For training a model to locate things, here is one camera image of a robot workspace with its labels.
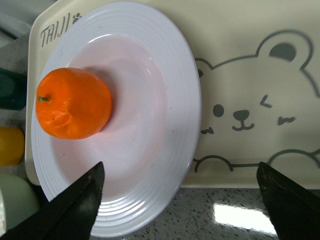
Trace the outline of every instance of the speckled countertop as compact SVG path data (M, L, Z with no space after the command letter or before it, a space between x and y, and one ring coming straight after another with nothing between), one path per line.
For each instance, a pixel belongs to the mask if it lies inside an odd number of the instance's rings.
M26 73L29 36L0 48L0 67ZM0 109L0 126L25 130L26 110ZM27 179L22 161L1 167ZM114 240L276 240L274 229L258 189L181 188L167 208L152 222L131 234ZM91 237L90 240L103 238Z

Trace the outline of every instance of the yellow fruit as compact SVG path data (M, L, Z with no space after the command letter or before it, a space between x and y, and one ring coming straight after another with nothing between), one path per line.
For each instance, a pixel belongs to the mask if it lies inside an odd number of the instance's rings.
M0 167L17 165L25 153L25 136L17 127L0 126Z

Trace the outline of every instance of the bear illustration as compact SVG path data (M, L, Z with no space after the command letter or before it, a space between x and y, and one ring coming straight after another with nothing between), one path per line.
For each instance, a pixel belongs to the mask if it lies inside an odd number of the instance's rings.
M306 34L282 30L255 53L214 66L195 59L202 124L194 173L223 176L259 162L297 178L306 167L320 173L320 81L308 71L313 53Z

